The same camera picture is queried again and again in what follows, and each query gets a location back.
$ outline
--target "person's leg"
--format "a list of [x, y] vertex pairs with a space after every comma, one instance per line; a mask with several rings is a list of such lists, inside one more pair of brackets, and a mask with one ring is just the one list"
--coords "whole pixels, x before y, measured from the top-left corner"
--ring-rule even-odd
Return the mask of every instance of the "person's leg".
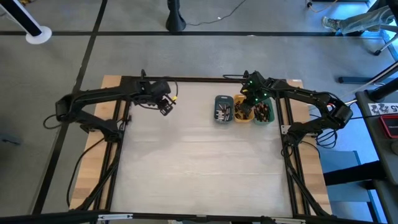
[[371, 12], [353, 16], [344, 20], [322, 18], [322, 25], [336, 32], [339, 29], [343, 34], [392, 22], [394, 15], [388, 6], [381, 7]]

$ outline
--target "gray floor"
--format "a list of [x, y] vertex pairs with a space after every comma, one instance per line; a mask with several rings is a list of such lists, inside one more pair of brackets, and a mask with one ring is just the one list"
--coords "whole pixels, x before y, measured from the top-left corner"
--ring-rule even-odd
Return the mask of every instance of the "gray floor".
[[[181, 12], [187, 22], [211, 21], [238, 3], [184, 0]], [[38, 0], [27, 9], [53, 30], [92, 30], [100, 4], [100, 0]], [[316, 8], [324, 6], [314, 3]], [[247, 0], [229, 18], [187, 30], [327, 32], [320, 25], [321, 16], [344, 18], [367, 8], [364, 3], [337, 3], [315, 14], [304, 1]], [[165, 30], [166, 18], [165, 1], [109, 0], [100, 30]], [[2, 18], [0, 31], [4, 30], [20, 28]], [[71, 92], [88, 39], [53, 37], [34, 46], [21, 36], [0, 35], [0, 132], [24, 142], [17, 147], [0, 142], [0, 216], [30, 212], [56, 135], [56, 130], [42, 127], [42, 120], [54, 113], [61, 96]], [[372, 77], [394, 61], [388, 50], [378, 57], [369, 53], [383, 44], [382, 39], [369, 37], [97, 37], [81, 89], [100, 87], [103, 75], [138, 75], [142, 68], [148, 75], [176, 77], [258, 70], [265, 77], [302, 79], [306, 88], [341, 96], [358, 86], [338, 84], [337, 77]], [[361, 162], [377, 159], [363, 121], [352, 121], [340, 132], [336, 150], [357, 150]], [[363, 141], [353, 142], [352, 136]], [[77, 125], [69, 127], [44, 212], [67, 210], [65, 192], [85, 138]]]

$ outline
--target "pole base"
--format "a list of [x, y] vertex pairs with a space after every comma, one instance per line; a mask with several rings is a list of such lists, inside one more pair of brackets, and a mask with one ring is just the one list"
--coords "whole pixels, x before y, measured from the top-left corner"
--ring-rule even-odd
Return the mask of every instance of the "pole base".
[[51, 29], [45, 26], [41, 26], [40, 29], [42, 30], [42, 33], [36, 37], [26, 34], [26, 41], [30, 44], [43, 44], [48, 41], [52, 36]]

